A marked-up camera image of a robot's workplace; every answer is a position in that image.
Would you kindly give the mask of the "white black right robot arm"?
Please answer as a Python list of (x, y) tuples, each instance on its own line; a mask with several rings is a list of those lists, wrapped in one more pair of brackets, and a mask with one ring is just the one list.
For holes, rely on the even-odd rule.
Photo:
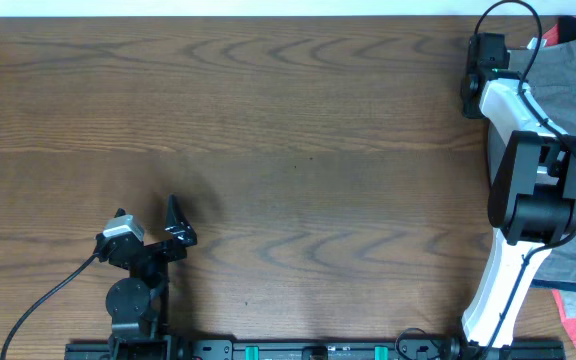
[(461, 324), (475, 358), (503, 359), (536, 273), (576, 237), (576, 136), (554, 124), (511, 72), (467, 74), (461, 98), (465, 117), (488, 119), (504, 147), (490, 168), (492, 250)]

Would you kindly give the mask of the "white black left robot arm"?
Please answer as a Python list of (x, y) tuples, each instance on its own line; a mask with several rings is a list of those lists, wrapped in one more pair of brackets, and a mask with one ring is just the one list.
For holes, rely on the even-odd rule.
[(169, 333), (168, 265), (185, 259), (187, 249), (197, 244), (197, 234), (174, 195), (168, 197), (165, 231), (170, 239), (145, 244), (143, 227), (120, 208), (96, 236), (98, 259), (129, 272), (111, 286), (105, 300), (112, 319), (111, 360), (192, 357), (188, 342)]

